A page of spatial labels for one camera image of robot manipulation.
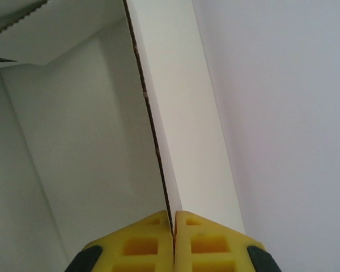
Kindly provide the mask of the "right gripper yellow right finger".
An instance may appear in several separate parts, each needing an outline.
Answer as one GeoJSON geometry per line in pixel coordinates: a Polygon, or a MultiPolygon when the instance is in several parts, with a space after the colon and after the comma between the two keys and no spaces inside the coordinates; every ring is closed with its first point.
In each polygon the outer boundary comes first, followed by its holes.
{"type": "Polygon", "coordinates": [[[176,213],[174,272],[281,272],[264,245],[188,211],[176,213]]]}

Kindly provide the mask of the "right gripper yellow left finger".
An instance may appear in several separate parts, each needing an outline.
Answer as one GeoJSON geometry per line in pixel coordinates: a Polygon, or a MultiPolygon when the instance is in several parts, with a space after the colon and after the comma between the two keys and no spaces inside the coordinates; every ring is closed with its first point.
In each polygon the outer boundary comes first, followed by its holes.
{"type": "Polygon", "coordinates": [[[88,243],[65,272],[173,272],[167,211],[156,212],[88,243]]]}

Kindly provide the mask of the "white cardboard box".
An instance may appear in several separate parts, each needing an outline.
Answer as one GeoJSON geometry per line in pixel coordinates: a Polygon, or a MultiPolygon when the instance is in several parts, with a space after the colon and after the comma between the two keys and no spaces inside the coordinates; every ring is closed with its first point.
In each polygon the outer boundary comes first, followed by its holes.
{"type": "Polygon", "coordinates": [[[0,272],[179,210],[244,230],[194,0],[0,0],[0,272]]]}

